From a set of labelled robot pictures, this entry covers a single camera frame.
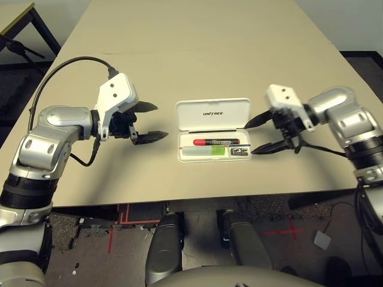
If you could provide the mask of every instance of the marker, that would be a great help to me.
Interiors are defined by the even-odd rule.
[[[239,145],[239,139],[195,139],[194,145]]]
[[[183,155],[225,155],[226,146],[183,146],[180,148]]]

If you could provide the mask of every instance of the red marker cap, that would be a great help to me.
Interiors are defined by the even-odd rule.
[[[195,139],[193,141],[194,145],[206,145],[206,140],[205,139]]]

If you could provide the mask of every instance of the open case lid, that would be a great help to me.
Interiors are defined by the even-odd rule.
[[[182,100],[175,105],[179,130],[230,130],[249,120],[251,102],[234,99]]]

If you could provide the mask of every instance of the unitree logo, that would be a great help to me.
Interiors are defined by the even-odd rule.
[[[223,112],[204,112],[203,115],[223,115]]]

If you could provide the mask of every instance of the black table frame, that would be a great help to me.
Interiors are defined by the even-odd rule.
[[[14,37],[19,34],[26,25],[32,23],[37,32],[41,35],[44,41],[48,44],[52,52],[57,56],[61,49],[60,44],[57,42],[55,37],[49,31],[47,25],[37,13],[36,9],[32,7],[16,24],[14,24],[3,36],[6,36],[9,39],[14,39]],[[0,38],[0,51],[2,51],[6,46],[4,39]]]

